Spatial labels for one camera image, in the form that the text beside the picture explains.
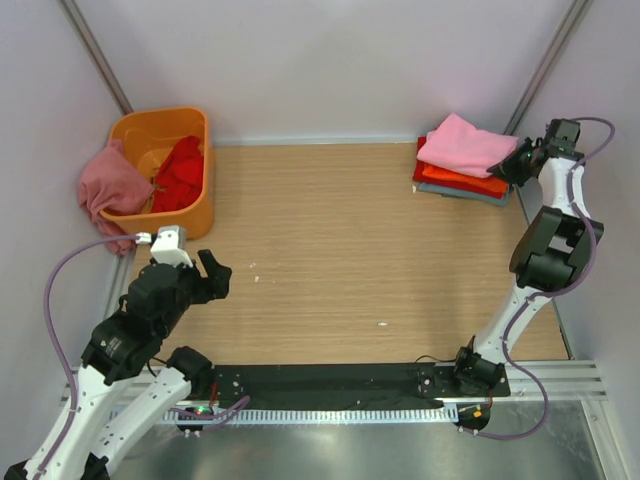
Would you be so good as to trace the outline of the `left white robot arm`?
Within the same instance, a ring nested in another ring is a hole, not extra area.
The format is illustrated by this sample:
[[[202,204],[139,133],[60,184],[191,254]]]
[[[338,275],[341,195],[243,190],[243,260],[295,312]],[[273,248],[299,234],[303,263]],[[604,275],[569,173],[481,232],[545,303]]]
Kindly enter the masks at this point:
[[[108,415],[144,372],[184,313],[227,297],[231,268],[208,250],[191,259],[153,258],[131,282],[118,309],[94,328],[70,396],[43,444],[8,468],[8,479],[106,479],[155,422],[177,402],[207,394],[212,362],[176,349],[164,369],[115,420]]]

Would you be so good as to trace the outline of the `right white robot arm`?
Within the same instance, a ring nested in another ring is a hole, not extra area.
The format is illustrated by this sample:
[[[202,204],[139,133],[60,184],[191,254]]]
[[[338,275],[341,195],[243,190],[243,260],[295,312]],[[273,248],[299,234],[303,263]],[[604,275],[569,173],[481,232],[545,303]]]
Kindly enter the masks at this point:
[[[489,394],[505,382],[511,351],[535,315],[553,298],[574,290],[593,266],[604,226],[591,218],[584,201],[588,157],[577,149],[582,121],[551,120],[544,136],[525,138],[488,170],[518,187],[537,180],[543,200],[511,256],[511,293],[456,356],[453,383],[467,395]]]

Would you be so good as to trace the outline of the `pink t-shirt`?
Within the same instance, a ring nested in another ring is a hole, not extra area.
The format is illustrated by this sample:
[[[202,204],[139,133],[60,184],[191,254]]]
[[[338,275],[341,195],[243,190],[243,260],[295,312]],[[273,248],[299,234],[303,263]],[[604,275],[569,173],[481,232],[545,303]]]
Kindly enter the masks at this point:
[[[519,138],[476,128],[449,114],[426,136],[417,152],[421,162],[475,178],[488,178],[489,169],[512,154]]]

